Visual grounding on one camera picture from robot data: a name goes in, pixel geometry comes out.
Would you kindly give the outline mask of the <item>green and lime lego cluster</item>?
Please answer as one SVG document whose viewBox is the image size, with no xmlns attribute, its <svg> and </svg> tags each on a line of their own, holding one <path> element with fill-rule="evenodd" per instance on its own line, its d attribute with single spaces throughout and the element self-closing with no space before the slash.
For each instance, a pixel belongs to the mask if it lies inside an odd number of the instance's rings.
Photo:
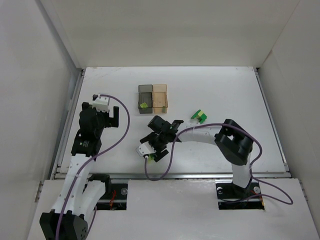
<svg viewBox="0 0 320 240">
<path fill-rule="evenodd" d="M 199 109 L 197 112 L 195 112 L 192 117 L 190 118 L 191 120 L 198 120 L 199 124 L 203 124 L 208 116 L 201 110 Z"/>
</svg>

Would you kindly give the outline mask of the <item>lime lego piece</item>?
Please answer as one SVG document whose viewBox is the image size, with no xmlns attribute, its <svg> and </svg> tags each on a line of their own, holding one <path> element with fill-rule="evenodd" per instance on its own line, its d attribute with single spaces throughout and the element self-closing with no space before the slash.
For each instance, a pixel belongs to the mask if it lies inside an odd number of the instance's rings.
<svg viewBox="0 0 320 240">
<path fill-rule="evenodd" d="M 152 163 L 153 161 L 154 161 L 154 157 L 150 155 L 150 156 L 147 158 L 147 163 L 149 164 L 149 163 Z"/>
</svg>

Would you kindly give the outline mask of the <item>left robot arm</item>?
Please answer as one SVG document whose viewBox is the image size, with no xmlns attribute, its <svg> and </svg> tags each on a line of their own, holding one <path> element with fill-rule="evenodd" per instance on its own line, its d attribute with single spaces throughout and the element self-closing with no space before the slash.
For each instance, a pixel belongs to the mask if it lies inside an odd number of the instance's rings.
<svg viewBox="0 0 320 240">
<path fill-rule="evenodd" d="M 107 175 L 88 179 L 96 162 L 105 128 L 119 126 L 119 107 L 110 116 L 109 100 L 82 103 L 79 129 L 71 148 L 70 165 L 63 187 L 50 212 L 40 216 L 39 224 L 47 240 L 84 240 L 90 230 L 89 220 L 108 185 Z"/>
</svg>

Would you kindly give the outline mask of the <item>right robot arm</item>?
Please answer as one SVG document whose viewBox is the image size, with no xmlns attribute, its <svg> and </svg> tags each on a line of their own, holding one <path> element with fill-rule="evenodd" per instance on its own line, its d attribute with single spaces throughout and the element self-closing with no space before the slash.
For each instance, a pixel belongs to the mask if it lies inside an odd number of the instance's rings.
<svg viewBox="0 0 320 240">
<path fill-rule="evenodd" d="M 159 162 L 166 155 L 172 156 L 173 150 L 167 145 L 195 142 L 216 146 L 231 164 L 232 182 L 229 188 L 218 187 L 224 199 L 240 200 L 249 195 L 252 175 L 250 155 L 253 138 L 234 120 L 223 123 L 185 125 L 183 120 L 168 122 L 156 115 L 147 125 L 152 132 L 140 140 L 137 153 L 145 160 Z"/>
</svg>

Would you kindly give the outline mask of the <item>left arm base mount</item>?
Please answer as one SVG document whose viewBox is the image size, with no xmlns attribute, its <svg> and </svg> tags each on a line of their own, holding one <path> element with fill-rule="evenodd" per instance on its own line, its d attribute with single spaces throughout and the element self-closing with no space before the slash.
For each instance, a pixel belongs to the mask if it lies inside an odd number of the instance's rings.
<svg viewBox="0 0 320 240">
<path fill-rule="evenodd" d="M 112 183 L 97 203 L 98 211 L 124 211 L 127 209 L 128 184 Z"/>
</svg>

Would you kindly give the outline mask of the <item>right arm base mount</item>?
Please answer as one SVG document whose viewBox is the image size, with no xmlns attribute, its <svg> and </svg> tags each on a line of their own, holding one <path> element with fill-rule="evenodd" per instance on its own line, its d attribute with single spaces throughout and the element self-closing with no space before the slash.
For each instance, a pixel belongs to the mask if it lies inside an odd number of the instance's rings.
<svg viewBox="0 0 320 240">
<path fill-rule="evenodd" d="M 261 189 L 257 182 L 241 188 L 232 182 L 216 184 L 219 210 L 264 210 Z"/>
</svg>

